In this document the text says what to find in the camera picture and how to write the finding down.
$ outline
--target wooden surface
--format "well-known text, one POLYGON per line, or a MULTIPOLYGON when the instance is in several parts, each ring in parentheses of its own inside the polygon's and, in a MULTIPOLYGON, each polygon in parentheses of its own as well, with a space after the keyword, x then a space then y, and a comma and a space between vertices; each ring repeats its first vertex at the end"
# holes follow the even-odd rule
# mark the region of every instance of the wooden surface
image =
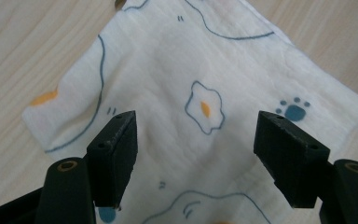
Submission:
MULTIPOLYGON (((249 2, 358 93, 358 0, 249 2)), ((114 14, 113 0, 0 0, 0 205, 41 187, 53 163, 22 110, 56 88, 114 14)), ((358 127, 344 149, 340 158, 358 161, 358 127)), ((284 223, 319 223, 318 211, 294 211, 284 223)))

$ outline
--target dark object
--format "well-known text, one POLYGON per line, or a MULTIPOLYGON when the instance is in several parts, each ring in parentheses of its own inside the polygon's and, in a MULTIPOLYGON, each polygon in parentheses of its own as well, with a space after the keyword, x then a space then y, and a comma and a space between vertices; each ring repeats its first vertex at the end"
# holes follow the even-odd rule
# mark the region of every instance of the dark object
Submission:
POLYGON ((119 207, 137 153, 135 112, 113 117, 84 159, 55 162, 43 188, 0 206, 0 223, 95 223, 94 203, 119 207))
POLYGON ((358 224, 358 161, 328 162, 330 149, 284 117, 260 111, 254 153, 294 208, 322 199, 322 223, 358 224))

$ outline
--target orange spot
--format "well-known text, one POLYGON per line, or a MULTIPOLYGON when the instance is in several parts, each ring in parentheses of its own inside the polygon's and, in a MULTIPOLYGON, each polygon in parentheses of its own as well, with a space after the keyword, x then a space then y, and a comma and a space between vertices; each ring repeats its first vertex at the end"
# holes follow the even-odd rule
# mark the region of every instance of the orange spot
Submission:
POLYGON ((43 95, 36 97, 32 102, 31 105, 42 105, 47 101, 54 100, 58 95, 58 90, 46 92, 43 95))
POLYGON ((201 109, 205 117, 209 118, 211 116, 211 108, 203 101, 201 101, 201 109))

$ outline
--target blue spot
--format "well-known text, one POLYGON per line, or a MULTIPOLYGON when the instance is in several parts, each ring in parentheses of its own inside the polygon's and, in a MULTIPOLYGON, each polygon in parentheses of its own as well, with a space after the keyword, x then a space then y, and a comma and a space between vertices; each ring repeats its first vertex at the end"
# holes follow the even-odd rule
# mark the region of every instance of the blue spot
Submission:
POLYGON ((104 223, 111 223, 116 218, 116 211, 111 207, 99 207, 98 212, 100 213, 100 218, 104 223))
POLYGON ((291 121, 300 121, 306 114, 305 110, 298 105, 289 105, 284 116, 291 121))

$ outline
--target wrinkled white fabric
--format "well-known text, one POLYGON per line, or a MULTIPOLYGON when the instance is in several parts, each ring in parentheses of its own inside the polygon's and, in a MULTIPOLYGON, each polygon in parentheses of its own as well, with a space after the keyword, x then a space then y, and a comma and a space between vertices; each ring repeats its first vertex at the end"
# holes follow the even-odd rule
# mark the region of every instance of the wrinkled white fabric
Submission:
POLYGON ((135 110, 139 154, 113 223, 279 223, 290 211, 253 153, 259 110, 337 152, 358 95, 244 1, 128 0, 23 119, 55 159, 83 157, 135 110))

